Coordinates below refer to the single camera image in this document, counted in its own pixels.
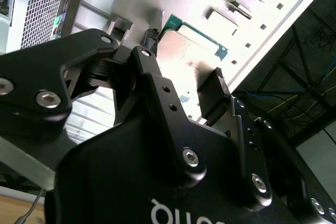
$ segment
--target ventilation grille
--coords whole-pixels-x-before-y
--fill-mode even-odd
[[[52,37],[52,26],[60,0],[29,0],[21,49],[47,42]]]

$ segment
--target black metal bracket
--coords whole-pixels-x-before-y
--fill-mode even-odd
[[[131,59],[134,59],[139,75],[139,90],[145,95],[151,118],[164,132],[162,141],[167,142],[171,160],[176,171],[182,175],[181,183],[194,186],[204,178],[206,164],[174,85],[171,80],[162,77],[154,53],[138,46],[132,50]],[[192,151],[190,156],[184,154],[185,150]],[[192,161],[195,158],[193,153],[198,159],[195,165],[185,160],[190,158]]]
[[[213,71],[197,92],[207,125],[225,132],[234,143],[236,155],[233,155],[233,162],[239,162],[244,205],[254,211],[269,206],[272,194],[263,150],[245,105],[231,96],[220,69]],[[260,183],[261,187],[258,189],[254,183]]]
[[[261,118],[255,121],[263,146],[268,150],[269,170],[274,189],[281,190],[287,198],[287,207],[301,223],[335,223],[335,216],[329,209],[336,209],[327,192],[323,189],[307,164],[300,159],[289,144],[284,141],[271,125]]]
[[[108,35],[90,29],[2,55],[0,77],[11,81],[14,89],[0,95],[0,132],[44,138],[60,134],[71,112],[70,97],[82,69],[95,60],[95,55],[111,55],[118,47],[112,39],[104,42],[102,36]],[[57,94],[61,103],[53,109],[39,105],[36,97],[42,91]]]

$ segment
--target gray metal panel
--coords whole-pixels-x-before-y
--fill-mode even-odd
[[[77,11],[80,6],[81,0],[70,0],[67,16],[64,20],[63,29],[61,32],[61,36],[68,36],[71,34],[72,28],[75,24],[75,19],[77,16]]]
[[[259,0],[228,1],[237,1],[249,8],[252,19],[247,20],[237,12],[231,12],[228,4],[223,0],[116,0],[113,11],[134,23],[136,29],[142,31],[131,33],[128,37],[136,42],[141,40],[143,32],[148,29],[152,19],[151,11],[156,8],[165,11],[163,22],[174,14],[221,42],[231,51],[220,67],[224,70],[223,74],[232,91],[242,80],[241,76],[246,76],[252,66],[255,66],[254,62],[261,60],[265,55],[264,45],[273,39],[278,40],[307,7],[305,2],[312,0],[266,0],[265,3]],[[277,8],[280,3],[283,5],[281,10]],[[234,36],[229,36],[225,31],[218,29],[216,24],[209,24],[206,14],[210,9],[215,9],[239,26]]]
[[[66,129],[69,137],[79,144],[112,128],[114,119],[113,91],[98,88],[94,94],[73,103]]]
[[[78,10],[71,10],[72,13],[70,13],[70,17],[66,20],[65,24],[66,31],[64,31],[63,34],[68,33],[70,26],[73,26],[71,33],[87,28],[104,30],[106,27],[109,27],[110,16],[112,15],[112,8],[115,1],[116,0],[76,0]],[[76,18],[73,18],[74,12],[77,12]]]

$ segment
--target mounting hole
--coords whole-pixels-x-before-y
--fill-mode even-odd
[[[165,92],[167,92],[167,93],[170,92],[170,89],[169,89],[168,87],[166,87],[166,86],[163,86],[162,89],[163,89]]]
[[[228,130],[224,133],[228,138],[231,138],[232,137],[232,131],[231,130]]]
[[[172,110],[172,111],[177,111],[177,107],[173,104],[169,104],[169,108]]]
[[[282,8],[283,8],[283,4],[282,3],[279,3],[278,5],[277,5],[277,8],[279,9],[279,10],[281,10]]]
[[[70,87],[70,84],[71,84],[71,80],[67,80],[67,81],[65,82],[65,84],[67,85],[67,88],[69,88],[69,87]]]
[[[55,102],[55,98],[54,97],[51,97],[51,96],[46,96],[46,97],[43,97],[43,100],[47,103],[53,103]]]
[[[249,145],[251,146],[252,149],[255,149],[255,150],[257,149],[256,143],[254,143],[252,141],[250,141],[248,143],[249,143]]]
[[[241,108],[245,108],[245,105],[241,101],[237,100],[237,103]]]
[[[250,133],[252,136],[254,136],[254,132],[253,132],[253,130],[251,130],[250,128],[247,128],[247,131],[248,131],[248,133]]]

